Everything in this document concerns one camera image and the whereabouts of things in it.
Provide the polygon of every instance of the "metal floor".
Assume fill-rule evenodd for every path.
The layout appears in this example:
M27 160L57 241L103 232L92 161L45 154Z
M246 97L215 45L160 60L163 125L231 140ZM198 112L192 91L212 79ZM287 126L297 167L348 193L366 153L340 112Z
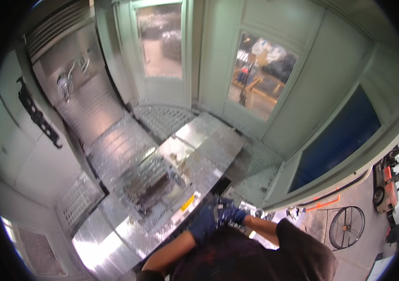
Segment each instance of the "metal floor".
M140 105L133 109L136 118L161 141L195 118L190 110L165 105Z

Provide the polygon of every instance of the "door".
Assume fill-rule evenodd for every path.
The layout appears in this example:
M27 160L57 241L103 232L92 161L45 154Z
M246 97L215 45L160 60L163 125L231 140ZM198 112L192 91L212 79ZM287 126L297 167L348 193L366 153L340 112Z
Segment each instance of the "door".
M199 103L263 138L301 72L322 15L302 0L206 0Z
M159 1L156 5L147 0L118 4L123 55L129 62L140 104L191 106L190 75L186 72L186 6L187 1L179 0Z

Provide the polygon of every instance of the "blue glove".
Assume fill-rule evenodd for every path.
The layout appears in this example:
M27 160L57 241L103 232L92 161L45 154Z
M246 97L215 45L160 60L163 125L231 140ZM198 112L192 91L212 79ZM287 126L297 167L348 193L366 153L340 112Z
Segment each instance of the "blue glove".
M217 202L218 226L235 222L242 225L245 217L248 216L245 211L234 206L234 201L226 198L219 198Z
M204 240L214 233L217 224L214 218L215 200L205 205L199 215L193 220L191 225L187 228L193 235L197 244L202 244Z

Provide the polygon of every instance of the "vent grille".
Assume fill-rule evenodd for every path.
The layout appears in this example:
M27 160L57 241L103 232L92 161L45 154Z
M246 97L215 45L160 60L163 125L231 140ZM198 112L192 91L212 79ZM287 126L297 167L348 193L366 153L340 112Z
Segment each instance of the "vent grille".
M104 193L81 171L54 205L62 229L73 237Z
M88 0L77 1L44 20L35 29L26 33L26 45L31 58L58 34L69 27L89 19Z

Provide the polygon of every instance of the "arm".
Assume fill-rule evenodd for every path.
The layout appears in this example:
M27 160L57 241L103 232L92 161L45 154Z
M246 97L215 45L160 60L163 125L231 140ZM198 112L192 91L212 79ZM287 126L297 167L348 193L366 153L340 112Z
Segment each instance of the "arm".
M216 229L214 206L215 201L206 204L186 231L153 253L143 265L142 273L153 271L165 277L176 261L190 252L197 244L203 244Z
M146 261L143 270L152 270L167 276L169 268L195 247L195 239L190 231L184 231L169 244L157 250Z
M279 238L276 234L277 223L248 215L244 218L243 225L253 229L271 243L279 246Z

